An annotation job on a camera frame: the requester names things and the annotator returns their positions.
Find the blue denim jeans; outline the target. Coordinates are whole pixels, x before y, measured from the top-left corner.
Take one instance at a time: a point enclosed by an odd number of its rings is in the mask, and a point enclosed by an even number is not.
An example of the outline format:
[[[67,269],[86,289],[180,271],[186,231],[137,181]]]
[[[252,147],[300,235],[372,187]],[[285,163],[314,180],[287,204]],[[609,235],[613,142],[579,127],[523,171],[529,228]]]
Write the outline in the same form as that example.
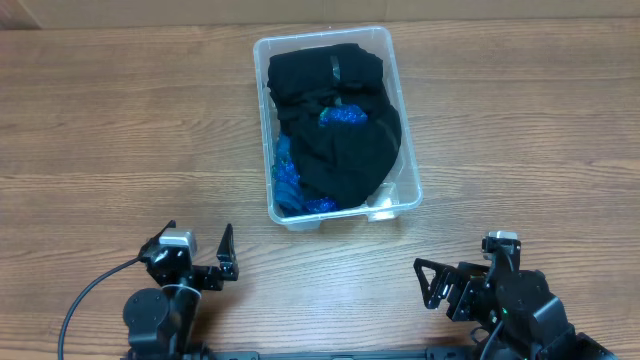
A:
[[[275,181],[274,199],[285,216],[299,216],[306,213],[306,206],[299,185],[300,176],[290,150],[291,139],[280,133],[272,166],[272,178]]]

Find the shiny blue sequin garment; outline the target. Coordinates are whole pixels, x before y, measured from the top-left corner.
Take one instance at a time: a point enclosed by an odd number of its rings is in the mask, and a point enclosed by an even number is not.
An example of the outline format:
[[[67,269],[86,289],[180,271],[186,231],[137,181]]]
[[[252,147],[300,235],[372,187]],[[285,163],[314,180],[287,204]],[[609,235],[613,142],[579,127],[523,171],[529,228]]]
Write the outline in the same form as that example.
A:
[[[325,108],[318,118],[321,127],[330,125],[362,125],[368,120],[366,113],[357,105],[339,105]],[[337,203],[330,197],[307,199],[304,196],[306,213],[317,214],[338,211]]]

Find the black sock garment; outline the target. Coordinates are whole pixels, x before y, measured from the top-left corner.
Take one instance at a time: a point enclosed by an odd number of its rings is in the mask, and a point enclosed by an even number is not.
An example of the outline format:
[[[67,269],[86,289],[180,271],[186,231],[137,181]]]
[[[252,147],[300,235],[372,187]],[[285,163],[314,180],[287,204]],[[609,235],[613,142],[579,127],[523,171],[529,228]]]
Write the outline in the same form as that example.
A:
[[[330,197],[339,209],[358,207],[380,187],[402,144],[391,114],[362,125],[301,125],[290,136],[291,155],[307,199]]]

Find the small black garment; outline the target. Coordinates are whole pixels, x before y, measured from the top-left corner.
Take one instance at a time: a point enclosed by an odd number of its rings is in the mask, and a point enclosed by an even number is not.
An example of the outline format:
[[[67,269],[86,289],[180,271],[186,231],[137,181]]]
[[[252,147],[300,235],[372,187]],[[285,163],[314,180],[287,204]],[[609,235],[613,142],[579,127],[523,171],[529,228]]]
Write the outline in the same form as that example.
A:
[[[283,103],[323,91],[379,92],[383,60],[356,43],[278,54],[270,58],[267,86]]]

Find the black taped garment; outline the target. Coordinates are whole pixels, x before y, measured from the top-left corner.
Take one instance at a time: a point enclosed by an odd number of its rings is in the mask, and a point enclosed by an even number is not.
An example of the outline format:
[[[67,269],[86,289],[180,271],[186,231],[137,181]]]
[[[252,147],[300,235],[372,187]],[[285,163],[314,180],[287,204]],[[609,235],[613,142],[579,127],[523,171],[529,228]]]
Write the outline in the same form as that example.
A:
[[[397,111],[391,104],[384,88],[373,90],[318,89],[284,97],[271,91],[271,97],[277,109],[280,129],[291,136],[298,127],[320,126],[318,118],[327,107],[339,105],[357,105],[374,121],[389,114],[397,118]]]

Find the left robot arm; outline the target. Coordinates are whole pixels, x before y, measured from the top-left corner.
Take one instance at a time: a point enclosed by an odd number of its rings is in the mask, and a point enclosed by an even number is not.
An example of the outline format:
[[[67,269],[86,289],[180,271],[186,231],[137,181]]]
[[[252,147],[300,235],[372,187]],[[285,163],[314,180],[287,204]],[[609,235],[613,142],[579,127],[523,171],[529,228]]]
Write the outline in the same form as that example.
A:
[[[239,267],[233,227],[228,224],[218,246],[218,265],[196,265],[193,232],[170,221],[140,249],[138,261],[156,281],[156,288],[135,292],[123,309],[128,327],[128,359],[194,359],[214,357],[209,347],[191,340],[204,291],[221,291],[236,281]]]

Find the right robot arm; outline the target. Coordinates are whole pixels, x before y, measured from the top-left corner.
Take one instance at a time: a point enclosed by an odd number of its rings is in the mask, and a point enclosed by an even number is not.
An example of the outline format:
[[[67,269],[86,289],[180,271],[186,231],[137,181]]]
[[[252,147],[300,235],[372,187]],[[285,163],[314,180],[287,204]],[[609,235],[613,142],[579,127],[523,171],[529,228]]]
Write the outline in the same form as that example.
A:
[[[492,231],[481,250],[488,266],[457,266],[417,258],[416,272],[423,302],[436,309],[442,301],[453,322],[476,322],[487,332],[472,346],[433,347],[427,359],[604,360],[616,355],[567,318],[564,304],[549,288],[545,275],[520,268],[521,242],[508,231]]]

